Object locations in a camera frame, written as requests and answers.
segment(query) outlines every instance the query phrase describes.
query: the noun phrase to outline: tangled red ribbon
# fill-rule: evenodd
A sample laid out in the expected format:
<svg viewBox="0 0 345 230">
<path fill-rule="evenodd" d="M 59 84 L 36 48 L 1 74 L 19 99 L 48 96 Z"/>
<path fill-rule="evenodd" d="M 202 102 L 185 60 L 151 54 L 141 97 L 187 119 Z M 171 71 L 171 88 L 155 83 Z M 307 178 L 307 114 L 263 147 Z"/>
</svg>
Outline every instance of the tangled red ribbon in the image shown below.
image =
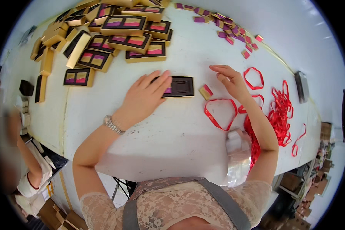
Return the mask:
<svg viewBox="0 0 345 230">
<path fill-rule="evenodd" d="M 304 135 L 307 134 L 306 125 L 305 125 L 304 123 L 303 123 L 303 125 L 304 125 L 304 133 L 303 133 L 302 135 L 300 135 L 300 136 L 298 137 L 298 139 L 294 142 L 294 145 L 292 145 L 291 155 L 292 155 L 293 157 L 296 157 L 296 156 L 298 155 L 298 145 L 297 145 L 297 141 L 298 141 L 300 138 L 302 138 Z"/>
<path fill-rule="evenodd" d="M 229 123 L 229 125 L 227 126 L 226 129 L 223 129 L 221 128 L 221 126 L 219 125 L 219 123 L 215 120 L 215 118 L 213 118 L 213 116 L 211 115 L 211 113 L 207 110 L 207 104 L 210 103 L 210 102 L 214 102 L 214 101 L 218 101 L 218 100 L 229 100 L 231 103 L 232 103 L 232 106 L 234 107 L 235 109 L 235 114 L 234 116 L 231 118 L 231 121 Z M 209 100 L 206 102 L 205 104 L 205 114 L 207 115 L 207 117 L 211 120 L 211 122 L 217 127 L 217 128 L 220 128 L 224 131 L 229 131 L 230 130 L 230 127 L 231 127 L 231 124 L 232 122 L 234 121 L 234 118 L 237 116 L 238 114 L 238 109 L 237 109 L 237 105 L 235 104 L 234 100 L 232 99 L 212 99 L 212 100 Z"/>
<path fill-rule="evenodd" d="M 257 71 L 259 73 L 259 77 L 261 78 L 261 82 L 262 82 L 262 86 L 253 86 L 251 83 L 249 83 L 249 81 L 247 81 L 247 79 L 245 78 L 246 74 L 249 72 L 250 69 L 254 69 L 255 71 Z M 248 68 L 246 71 L 244 71 L 244 81 L 245 83 L 249 86 L 249 88 L 251 88 L 252 90 L 260 90 L 260 89 L 263 89 L 263 86 L 264 86 L 264 80 L 263 80 L 263 76 L 262 76 L 262 73 L 257 70 L 256 68 L 254 67 L 250 67 Z"/>
<path fill-rule="evenodd" d="M 275 130 L 279 146 L 285 147 L 291 142 L 291 134 L 289 132 L 290 124 L 287 122 L 287 120 L 292 118 L 294 114 L 294 108 L 289 99 L 287 82 L 285 80 L 283 81 L 282 91 L 272 88 L 272 95 L 274 97 L 274 101 L 271 102 L 272 110 L 268 114 L 267 118 Z M 260 147 L 248 116 L 244 121 L 244 130 L 249 134 L 252 140 L 252 169 L 260 155 Z"/>
</svg>

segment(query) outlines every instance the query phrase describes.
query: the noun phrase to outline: wristwatch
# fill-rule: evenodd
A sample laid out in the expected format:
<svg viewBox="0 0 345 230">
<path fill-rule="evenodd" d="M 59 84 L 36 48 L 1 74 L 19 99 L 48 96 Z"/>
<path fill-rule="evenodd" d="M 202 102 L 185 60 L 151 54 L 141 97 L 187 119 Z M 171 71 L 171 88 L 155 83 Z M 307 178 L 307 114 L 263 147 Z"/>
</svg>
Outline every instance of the wristwatch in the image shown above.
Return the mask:
<svg viewBox="0 0 345 230">
<path fill-rule="evenodd" d="M 110 115 L 107 115 L 104 118 L 104 125 L 119 135 L 123 135 L 125 133 L 125 131 L 122 131 L 115 123 L 113 123 Z"/>
</svg>

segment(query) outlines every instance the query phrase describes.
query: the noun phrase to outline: silver watch strap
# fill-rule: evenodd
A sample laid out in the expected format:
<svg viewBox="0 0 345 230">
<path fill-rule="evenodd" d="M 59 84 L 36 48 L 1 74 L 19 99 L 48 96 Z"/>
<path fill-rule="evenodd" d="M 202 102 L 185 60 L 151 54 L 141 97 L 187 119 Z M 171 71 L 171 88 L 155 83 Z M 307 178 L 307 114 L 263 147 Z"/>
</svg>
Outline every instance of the silver watch strap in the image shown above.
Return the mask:
<svg viewBox="0 0 345 230">
<path fill-rule="evenodd" d="M 119 127 L 117 127 L 111 119 L 107 121 L 105 125 L 119 135 L 123 135 L 125 133 L 125 131 L 122 131 Z"/>
</svg>

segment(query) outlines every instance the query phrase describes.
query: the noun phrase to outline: apron strap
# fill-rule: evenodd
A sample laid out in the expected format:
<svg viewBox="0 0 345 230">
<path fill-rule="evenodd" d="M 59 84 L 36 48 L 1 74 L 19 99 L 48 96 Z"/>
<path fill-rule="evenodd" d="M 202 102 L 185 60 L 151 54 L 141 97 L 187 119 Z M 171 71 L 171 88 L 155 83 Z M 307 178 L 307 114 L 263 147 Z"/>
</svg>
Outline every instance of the apron strap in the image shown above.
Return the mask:
<svg viewBox="0 0 345 230">
<path fill-rule="evenodd" d="M 138 230 L 137 199 L 130 200 L 124 205 L 123 230 Z"/>
<path fill-rule="evenodd" d="M 197 180 L 229 216 L 237 230 L 250 230 L 251 224 L 239 205 L 220 186 L 206 178 Z M 138 230 L 137 199 L 129 200 L 123 210 L 123 230 Z"/>
<path fill-rule="evenodd" d="M 248 217 L 229 194 L 227 194 L 220 186 L 209 182 L 206 178 L 198 182 L 205 187 L 209 193 L 211 193 L 211 196 L 226 212 L 238 230 L 250 230 L 251 224 Z"/>
</svg>

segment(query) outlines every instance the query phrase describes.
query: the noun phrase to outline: hand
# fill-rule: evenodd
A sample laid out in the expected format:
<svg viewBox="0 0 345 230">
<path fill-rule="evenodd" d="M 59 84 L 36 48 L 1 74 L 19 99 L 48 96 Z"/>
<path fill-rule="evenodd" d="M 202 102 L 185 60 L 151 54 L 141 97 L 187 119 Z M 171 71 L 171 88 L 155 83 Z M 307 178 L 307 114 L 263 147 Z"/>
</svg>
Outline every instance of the hand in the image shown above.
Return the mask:
<svg viewBox="0 0 345 230">
<path fill-rule="evenodd" d="M 210 69 L 217 72 L 217 79 L 224 84 L 230 95 L 237 99 L 239 103 L 243 104 L 246 99 L 251 98 L 239 72 L 233 70 L 230 66 L 223 65 L 210 66 Z"/>
<path fill-rule="evenodd" d="M 128 90 L 123 105 L 113 114 L 112 120 L 123 131 L 150 116 L 166 99 L 162 99 L 165 90 L 171 85 L 170 71 L 160 75 L 156 70 L 150 75 L 140 77 Z"/>
</svg>

